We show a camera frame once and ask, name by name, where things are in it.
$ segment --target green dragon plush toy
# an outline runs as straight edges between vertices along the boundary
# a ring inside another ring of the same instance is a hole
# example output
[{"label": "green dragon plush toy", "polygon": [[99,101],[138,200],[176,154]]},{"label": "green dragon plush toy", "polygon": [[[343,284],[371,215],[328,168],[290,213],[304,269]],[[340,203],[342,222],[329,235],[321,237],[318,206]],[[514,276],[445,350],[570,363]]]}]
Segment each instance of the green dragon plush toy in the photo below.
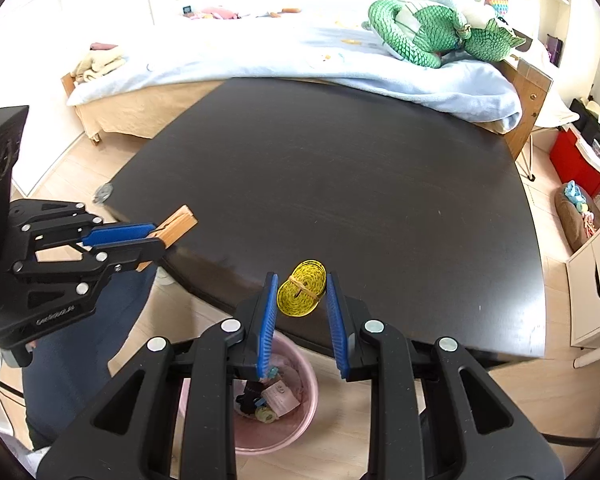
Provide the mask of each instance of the green dragon plush toy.
[{"label": "green dragon plush toy", "polygon": [[464,48],[483,61],[500,61],[512,47],[524,43],[496,19],[486,28],[471,28],[461,12],[435,2],[378,0],[368,10],[363,27],[373,30],[392,56],[439,68],[441,54]]}]

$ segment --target pink trash bin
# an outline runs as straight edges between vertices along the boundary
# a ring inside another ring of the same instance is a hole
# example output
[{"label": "pink trash bin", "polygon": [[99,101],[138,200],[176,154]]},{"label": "pink trash bin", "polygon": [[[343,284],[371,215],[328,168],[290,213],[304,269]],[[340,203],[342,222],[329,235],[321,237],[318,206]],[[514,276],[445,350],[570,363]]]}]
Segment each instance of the pink trash bin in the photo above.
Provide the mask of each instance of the pink trash bin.
[{"label": "pink trash bin", "polygon": [[[311,363],[299,347],[288,337],[274,332],[271,351],[288,358],[300,375],[300,406],[271,424],[263,424],[234,413],[235,452],[240,455],[261,455],[288,446],[306,431],[318,408],[318,381]],[[188,395],[189,379],[185,379],[179,404],[182,416],[187,411]]]}]

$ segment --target wooden clothespin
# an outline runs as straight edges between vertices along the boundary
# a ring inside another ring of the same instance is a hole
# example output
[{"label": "wooden clothespin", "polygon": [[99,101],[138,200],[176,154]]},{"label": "wooden clothespin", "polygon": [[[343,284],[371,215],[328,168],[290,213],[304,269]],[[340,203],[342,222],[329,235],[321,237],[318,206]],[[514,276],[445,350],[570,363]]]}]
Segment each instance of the wooden clothespin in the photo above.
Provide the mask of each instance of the wooden clothespin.
[{"label": "wooden clothespin", "polygon": [[[196,217],[193,216],[191,209],[184,205],[158,225],[158,227],[155,228],[154,231],[151,231],[146,237],[160,238],[160,240],[164,242],[165,247],[170,247],[197,223],[198,221],[196,220]],[[143,262],[138,265],[136,270],[138,272],[145,270],[150,263],[151,262]]]}]

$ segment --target person's leg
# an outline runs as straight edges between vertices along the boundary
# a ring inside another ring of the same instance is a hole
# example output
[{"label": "person's leg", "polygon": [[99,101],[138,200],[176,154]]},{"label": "person's leg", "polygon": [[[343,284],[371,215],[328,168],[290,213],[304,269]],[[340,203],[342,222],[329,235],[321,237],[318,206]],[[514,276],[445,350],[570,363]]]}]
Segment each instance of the person's leg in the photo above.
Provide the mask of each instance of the person's leg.
[{"label": "person's leg", "polygon": [[109,360],[140,316],[155,265],[114,274],[93,316],[41,338],[22,370],[27,424],[34,449],[50,446],[109,381]]}]

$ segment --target white drawer cabinet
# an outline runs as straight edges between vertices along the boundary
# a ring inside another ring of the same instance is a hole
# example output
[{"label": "white drawer cabinet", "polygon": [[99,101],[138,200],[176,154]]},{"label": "white drawer cabinet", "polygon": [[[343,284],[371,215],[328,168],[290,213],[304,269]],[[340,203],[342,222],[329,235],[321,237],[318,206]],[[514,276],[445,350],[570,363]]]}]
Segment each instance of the white drawer cabinet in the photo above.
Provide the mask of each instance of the white drawer cabinet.
[{"label": "white drawer cabinet", "polygon": [[600,229],[567,262],[571,344],[600,345]]}]

